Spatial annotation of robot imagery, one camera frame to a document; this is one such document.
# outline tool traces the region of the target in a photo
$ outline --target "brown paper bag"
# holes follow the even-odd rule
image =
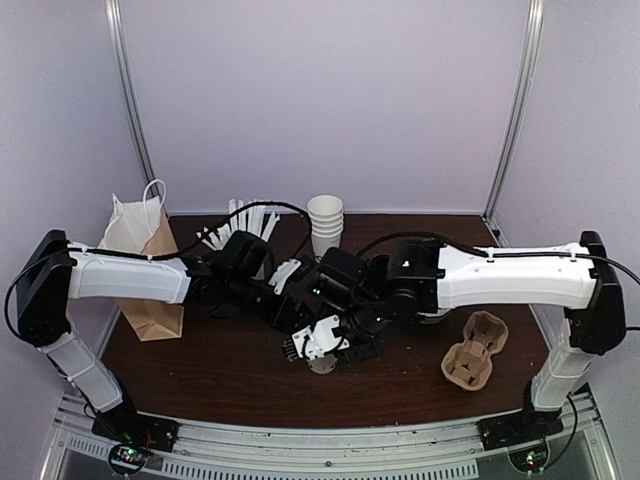
[[[167,216],[162,210],[160,226],[144,247],[147,255],[164,255],[178,250]],[[153,300],[120,299],[116,303],[142,342],[182,337],[184,307]]]

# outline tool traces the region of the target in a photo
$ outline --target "cardboard cup holder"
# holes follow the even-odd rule
[[[464,326],[465,341],[453,345],[442,359],[442,373],[450,382],[475,392],[487,384],[493,364],[509,337],[507,325],[489,312],[474,312]]]

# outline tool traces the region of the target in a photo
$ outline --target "dark brown tabletop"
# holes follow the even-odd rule
[[[179,245],[212,217],[174,217]],[[491,245],[475,216],[349,215],[341,247],[355,252],[375,238],[401,230],[427,230],[467,244]],[[298,216],[283,216],[270,241],[286,260],[304,236]],[[375,251],[389,251],[393,242]],[[493,373],[478,392],[445,380],[440,363],[462,341],[469,315],[488,310],[509,327]],[[261,320],[222,307],[187,308],[181,339],[140,343],[118,321],[103,360],[126,384],[138,409],[192,420],[260,427],[367,427],[474,417],[520,408],[523,389],[540,370],[547,348],[527,306],[483,305],[458,309],[435,325],[393,325],[383,332],[383,353],[328,375],[289,363],[286,338]]]

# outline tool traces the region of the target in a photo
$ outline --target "paper bag handle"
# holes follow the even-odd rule
[[[149,226],[150,235],[153,235],[155,232],[151,228],[151,218],[149,218],[149,210],[147,209],[147,195],[149,194],[149,189],[156,183],[159,183],[160,185],[162,185],[162,194],[160,195],[160,210],[162,210],[162,207],[164,206],[164,201],[167,198],[167,184],[164,183],[163,180],[156,178],[155,180],[150,181],[149,185],[147,185],[144,188],[144,192],[142,192],[142,206],[144,207],[144,213],[147,216],[147,225]]]

